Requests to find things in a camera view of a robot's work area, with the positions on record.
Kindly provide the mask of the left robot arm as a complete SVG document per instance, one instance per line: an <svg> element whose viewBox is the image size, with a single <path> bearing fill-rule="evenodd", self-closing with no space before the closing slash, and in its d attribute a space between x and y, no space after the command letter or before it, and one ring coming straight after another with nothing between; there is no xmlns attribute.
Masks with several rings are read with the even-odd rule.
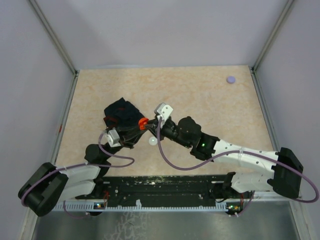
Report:
<svg viewBox="0 0 320 240"><path fill-rule="evenodd" d="M118 155L123 148L132 149L145 133L139 127L120 127L104 130L96 144L85 150L85 162L64 167L45 162L18 192L24 207L38 217L50 213L58 203L81 196L101 197L104 186L99 183L109 169L122 169L135 159Z"/></svg>

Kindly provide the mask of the white charging case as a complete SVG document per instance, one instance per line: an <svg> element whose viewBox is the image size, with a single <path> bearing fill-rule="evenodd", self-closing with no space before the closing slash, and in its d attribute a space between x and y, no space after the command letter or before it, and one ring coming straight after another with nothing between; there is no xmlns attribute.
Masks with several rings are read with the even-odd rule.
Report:
<svg viewBox="0 0 320 240"><path fill-rule="evenodd" d="M156 137L152 136L149 138L148 143L151 146L156 146L158 144L158 139Z"/></svg>

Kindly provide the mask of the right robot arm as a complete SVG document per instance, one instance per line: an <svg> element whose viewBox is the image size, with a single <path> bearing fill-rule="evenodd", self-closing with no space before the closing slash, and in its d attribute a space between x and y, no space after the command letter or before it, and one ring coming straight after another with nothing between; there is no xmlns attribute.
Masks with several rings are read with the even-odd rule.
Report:
<svg viewBox="0 0 320 240"><path fill-rule="evenodd" d="M289 199L299 197L303 166L289 148L261 151L228 143L202 132L201 126L190 116L178 123L168 119L162 128L158 128L158 120L154 119L144 127L161 140L168 138L190 149L190 154L198 160L251 169L251 173L228 173L223 192L229 198L251 191L274 191Z"/></svg>

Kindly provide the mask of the orange charging case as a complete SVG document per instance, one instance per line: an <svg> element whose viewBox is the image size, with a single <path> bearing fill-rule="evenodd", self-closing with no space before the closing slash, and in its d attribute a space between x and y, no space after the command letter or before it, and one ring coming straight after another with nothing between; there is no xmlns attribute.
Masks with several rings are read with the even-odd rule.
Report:
<svg viewBox="0 0 320 240"><path fill-rule="evenodd" d="M149 119L146 117L143 117L138 121L138 126L141 131L146 129L146 125L148 124L148 121Z"/></svg>

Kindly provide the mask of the purple charging case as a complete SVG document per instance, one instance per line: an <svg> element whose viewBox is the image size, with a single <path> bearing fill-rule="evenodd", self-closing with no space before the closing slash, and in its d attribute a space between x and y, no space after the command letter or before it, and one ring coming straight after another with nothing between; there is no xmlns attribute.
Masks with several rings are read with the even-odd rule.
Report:
<svg viewBox="0 0 320 240"><path fill-rule="evenodd" d="M234 76L228 76L226 78L226 82L229 84L234 84L236 82L236 78Z"/></svg>

